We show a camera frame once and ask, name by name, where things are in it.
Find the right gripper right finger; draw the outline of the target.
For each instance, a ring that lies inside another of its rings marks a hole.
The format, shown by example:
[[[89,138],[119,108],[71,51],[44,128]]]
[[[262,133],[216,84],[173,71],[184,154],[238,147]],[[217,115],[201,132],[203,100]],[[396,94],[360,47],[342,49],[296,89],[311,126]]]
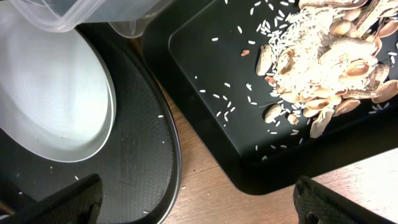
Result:
[[[300,224],[394,224],[306,176],[296,181],[293,198]]]

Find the peanut shells and rice waste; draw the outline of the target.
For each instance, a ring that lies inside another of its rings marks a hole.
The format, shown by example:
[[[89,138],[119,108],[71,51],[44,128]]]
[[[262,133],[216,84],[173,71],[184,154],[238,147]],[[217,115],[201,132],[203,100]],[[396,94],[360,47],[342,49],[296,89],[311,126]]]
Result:
[[[193,81],[217,121],[266,161],[320,137],[334,116],[397,94],[377,55],[397,30],[396,1],[258,1],[248,24],[210,32]]]

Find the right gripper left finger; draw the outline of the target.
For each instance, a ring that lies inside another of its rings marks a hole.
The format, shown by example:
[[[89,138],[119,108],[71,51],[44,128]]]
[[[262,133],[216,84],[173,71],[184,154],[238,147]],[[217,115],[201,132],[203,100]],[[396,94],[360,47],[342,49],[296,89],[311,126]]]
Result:
[[[103,202],[103,182],[91,174],[35,201],[1,176],[1,223],[96,223]]]

